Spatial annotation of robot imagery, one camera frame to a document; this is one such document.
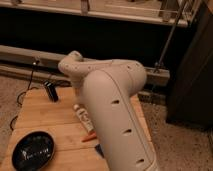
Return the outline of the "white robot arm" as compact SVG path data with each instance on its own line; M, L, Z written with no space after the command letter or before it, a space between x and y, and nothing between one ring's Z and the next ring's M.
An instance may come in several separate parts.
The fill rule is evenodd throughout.
M146 84L135 60L86 59L72 51L58 63L95 128L110 171L160 171L157 156L131 104Z

